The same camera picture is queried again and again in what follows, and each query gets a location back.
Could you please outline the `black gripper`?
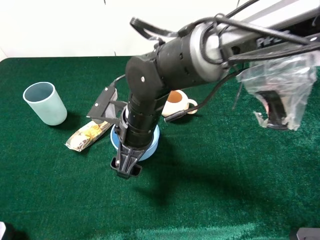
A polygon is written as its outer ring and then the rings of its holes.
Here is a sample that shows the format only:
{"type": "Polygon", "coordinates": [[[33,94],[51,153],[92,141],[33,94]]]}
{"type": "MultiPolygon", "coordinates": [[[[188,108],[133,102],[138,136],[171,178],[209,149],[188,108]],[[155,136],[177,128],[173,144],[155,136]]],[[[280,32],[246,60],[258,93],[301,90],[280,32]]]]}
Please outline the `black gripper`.
{"type": "Polygon", "coordinates": [[[116,170],[118,177],[126,180],[139,176],[143,167],[138,162],[149,146],[150,143],[143,147],[132,147],[120,142],[117,155],[110,162],[111,169],[116,170]]]}

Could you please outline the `clear plastic wrap on arm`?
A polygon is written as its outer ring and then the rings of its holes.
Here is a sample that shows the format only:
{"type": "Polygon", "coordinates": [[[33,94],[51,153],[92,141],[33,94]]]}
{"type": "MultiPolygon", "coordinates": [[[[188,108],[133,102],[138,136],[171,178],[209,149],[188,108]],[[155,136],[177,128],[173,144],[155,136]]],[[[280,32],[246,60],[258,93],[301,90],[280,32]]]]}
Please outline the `clear plastic wrap on arm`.
{"type": "Polygon", "coordinates": [[[259,100],[267,117],[255,111],[263,128],[296,131],[300,125],[320,65],[319,51],[254,62],[236,79],[259,100]]]}

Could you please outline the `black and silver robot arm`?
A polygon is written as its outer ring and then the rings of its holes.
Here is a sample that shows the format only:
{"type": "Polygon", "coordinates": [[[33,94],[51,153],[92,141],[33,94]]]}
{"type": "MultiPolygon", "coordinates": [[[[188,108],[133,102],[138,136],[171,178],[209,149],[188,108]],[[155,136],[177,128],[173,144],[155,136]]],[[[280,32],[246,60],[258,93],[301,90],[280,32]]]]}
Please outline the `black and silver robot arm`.
{"type": "Polygon", "coordinates": [[[219,88],[230,79],[230,67],[237,64],[319,50],[319,44],[289,33],[289,28],[320,13],[316,1],[282,0],[243,21],[233,19],[252,4],[248,1],[226,15],[201,18],[177,32],[131,20],[143,37],[158,43],[153,52],[133,56],[126,64],[130,94],[116,122],[120,145],[111,162],[119,177],[139,175],[138,161],[152,143],[170,91],[210,82],[219,88]]]}

